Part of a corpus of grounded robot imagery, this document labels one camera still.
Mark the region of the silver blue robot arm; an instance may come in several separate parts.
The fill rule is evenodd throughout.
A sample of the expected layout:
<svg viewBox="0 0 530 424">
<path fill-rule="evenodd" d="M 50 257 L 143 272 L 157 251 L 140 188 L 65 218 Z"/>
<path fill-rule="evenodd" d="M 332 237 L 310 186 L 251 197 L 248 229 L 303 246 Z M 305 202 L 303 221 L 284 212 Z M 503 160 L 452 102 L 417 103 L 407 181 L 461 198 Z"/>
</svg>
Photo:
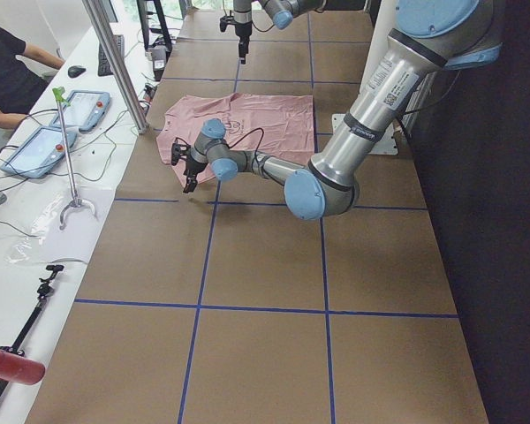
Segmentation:
<svg viewBox="0 0 530 424">
<path fill-rule="evenodd" d="M 498 58 L 504 11 L 503 1 L 398 2 L 387 52 L 323 151 L 300 165 L 259 150 L 233 150 L 222 122 L 210 119 L 194 143 L 172 145 L 171 164 L 185 164 L 185 192 L 196 188 L 206 168 L 220 181 L 252 172 L 283 186 L 288 209 L 300 219 L 346 212 L 360 194 L 355 171 L 391 123 L 405 114 L 424 78 Z"/>
<path fill-rule="evenodd" d="M 238 58 L 241 64 L 246 63 L 249 53 L 251 35 L 253 33 L 253 1 L 233 1 L 233 9 L 226 13 L 220 21 L 220 31 L 233 25 L 238 37 Z M 326 1 L 322 0 L 266 0 L 259 1 L 261 8 L 269 16 L 273 27 L 279 30 L 287 28 L 295 18 L 310 11 L 322 11 Z"/>
</svg>

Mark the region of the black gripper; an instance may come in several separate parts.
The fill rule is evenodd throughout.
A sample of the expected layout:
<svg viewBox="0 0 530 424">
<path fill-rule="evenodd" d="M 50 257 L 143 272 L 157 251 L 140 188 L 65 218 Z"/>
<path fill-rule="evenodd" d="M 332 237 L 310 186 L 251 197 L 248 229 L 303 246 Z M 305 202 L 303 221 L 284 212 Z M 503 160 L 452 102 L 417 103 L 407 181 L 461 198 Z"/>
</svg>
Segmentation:
<svg viewBox="0 0 530 424">
<path fill-rule="evenodd" d="M 252 21 L 235 22 L 235 34 L 239 38 L 238 57 L 242 59 L 242 64 L 246 64 L 246 57 L 249 53 L 249 42 L 252 35 Z"/>
<path fill-rule="evenodd" d="M 199 162 L 193 159 L 191 156 L 188 156 L 185 159 L 185 171 L 184 175 L 186 176 L 185 187 L 183 193 L 192 193 L 197 185 L 198 179 L 197 176 L 199 173 L 203 172 L 206 169 L 206 163 Z"/>
</svg>

